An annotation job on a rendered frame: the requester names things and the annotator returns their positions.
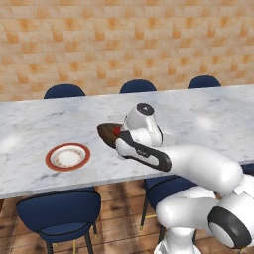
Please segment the navy blue chair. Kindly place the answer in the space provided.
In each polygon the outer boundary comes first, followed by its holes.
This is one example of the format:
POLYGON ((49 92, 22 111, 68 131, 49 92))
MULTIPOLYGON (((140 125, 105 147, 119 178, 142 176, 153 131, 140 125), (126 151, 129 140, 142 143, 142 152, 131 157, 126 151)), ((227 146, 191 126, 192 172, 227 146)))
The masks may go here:
POLYGON ((45 99, 81 97, 85 93, 74 84, 57 84, 52 86, 45 94, 45 99))
POLYGON ((200 75, 190 81, 188 89, 221 87, 219 81, 211 75, 200 75))
POLYGON ((156 209, 157 204, 169 196, 183 196, 186 198, 211 197, 215 198, 215 192, 198 187, 179 176, 165 176, 149 178, 144 180, 144 189, 146 191, 141 227, 143 229, 148 205, 156 209))
POLYGON ((16 204, 22 222, 46 242, 48 254, 53 244, 85 238, 88 254, 93 254, 89 229, 97 234, 96 219, 101 208, 94 187, 35 194, 16 204))
POLYGON ((157 88, 152 82, 145 79, 133 79, 127 81, 120 89, 121 93, 139 93, 156 91, 157 88))

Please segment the red rimmed white plate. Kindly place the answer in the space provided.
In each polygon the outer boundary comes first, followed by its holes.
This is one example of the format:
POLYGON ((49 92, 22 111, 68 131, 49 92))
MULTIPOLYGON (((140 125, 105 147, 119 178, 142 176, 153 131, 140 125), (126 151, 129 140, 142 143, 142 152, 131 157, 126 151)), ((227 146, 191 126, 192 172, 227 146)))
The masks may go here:
POLYGON ((45 157, 47 166, 58 172, 83 167, 90 159, 90 150, 83 144, 63 143, 50 149, 45 157))

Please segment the dark brown plate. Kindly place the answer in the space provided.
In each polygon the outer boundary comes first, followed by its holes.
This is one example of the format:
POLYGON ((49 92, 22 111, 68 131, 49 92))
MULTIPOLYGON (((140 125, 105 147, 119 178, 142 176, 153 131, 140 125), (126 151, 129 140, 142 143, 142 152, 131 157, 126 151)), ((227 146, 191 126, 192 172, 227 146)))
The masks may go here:
POLYGON ((97 126, 97 132, 106 145, 115 149, 115 141, 118 138, 113 132, 114 127, 122 127, 117 123, 102 123, 97 126))

